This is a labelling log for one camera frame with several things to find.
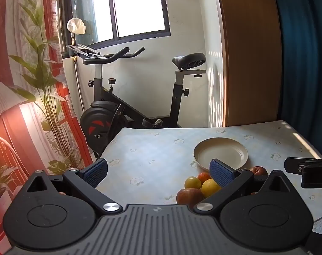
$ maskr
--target table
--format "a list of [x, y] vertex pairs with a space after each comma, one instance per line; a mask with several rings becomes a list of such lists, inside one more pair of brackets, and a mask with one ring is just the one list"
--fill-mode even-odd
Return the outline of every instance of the table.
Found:
[[[270, 173], [284, 170], [291, 157], [321, 155], [284, 121], [226, 128], [123, 128], [107, 146], [103, 158], [108, 175], [96, 187], [125, 207], [134, 204], [176, 204], [177, 192], [189, 176], [202, 172], [193, 150], [201, 141], [226, 137], [246, 147], [245, 168], [263, 166]], [[310, 209], [313, 219], [322, 217], [322, 189], [302, 189], [301, 176], [286, 173]]]

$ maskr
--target yellow fruit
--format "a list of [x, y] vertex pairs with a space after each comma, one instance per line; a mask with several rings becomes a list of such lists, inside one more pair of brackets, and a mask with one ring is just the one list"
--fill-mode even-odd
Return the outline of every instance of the yellow fruit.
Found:
[[221, 187], [219, 184], [215, 182], [214, 179], [208, 179], [206, 180], [201, 187], [201, 192], [205, 198], [210, 197], [212, 194], [216, 193], [218, 190], [220, 190]]
[[194, 189], [200, 189], [201, 188], [201, 181], [195, 177], [191, 176], [186, 179], [184, 182], [184, 188], [189, 189], [189, 188], [194, 188]]

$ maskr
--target plate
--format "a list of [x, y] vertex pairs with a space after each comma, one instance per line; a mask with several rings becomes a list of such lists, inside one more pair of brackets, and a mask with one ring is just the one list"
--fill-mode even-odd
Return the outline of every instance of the plate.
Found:
[[194, 149], [194, 158], [206, 171], [209, 171], [209, 164], [214, 158], [237, 170], [247, 162], [248, 152], [238, 141], [218, 137], [198, 143]]

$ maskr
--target orange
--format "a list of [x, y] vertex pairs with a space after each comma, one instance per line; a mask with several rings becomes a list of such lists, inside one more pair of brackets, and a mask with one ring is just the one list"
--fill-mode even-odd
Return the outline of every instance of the orange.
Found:
[[210, 197], [212, 194], [216, 193], [218, 190], [220, 190], [221, 187], [219, 184], [215, 182], [214, 179], [208, 179], [206, 180], [201, 187], [201, 192], [205, 198]]
[[211, 176], [209, 173], [200, 173], [198, 175], [198, 179], [201, 181], [201, 183], [203, 184], [206, 180], [211, 179]]

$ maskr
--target bike handlebar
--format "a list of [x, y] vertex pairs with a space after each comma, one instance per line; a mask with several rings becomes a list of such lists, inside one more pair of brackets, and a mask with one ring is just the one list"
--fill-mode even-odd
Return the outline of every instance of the bike handlebar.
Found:
[[[125, 54], [121, 57], [123, 58], [131, 58], [131, 57], [135, 57], [135, 56], [138, 56], [140, 53], [142, 53], [143, 51], [145, 50], [144, 47], [141, 47], [141, 49], [137, 50], [135, 53], [133, 54]], [[108, 55], [102, 55], [103, 57], [111, 57], [113, 56], [114, 54], [108, 54]]]
[[83, 64], [89, 65], [89, 64], [107, 64], [114, 62], [115, 60], [119, 59], [120, 57], [123, 57], [127, 52], [129, 52], [129, 48], [125, 47], [116, 54], [110, 55], [110, 57], [105, 56], [99, 56], [99, 57], [89, 57], [83, 59]]

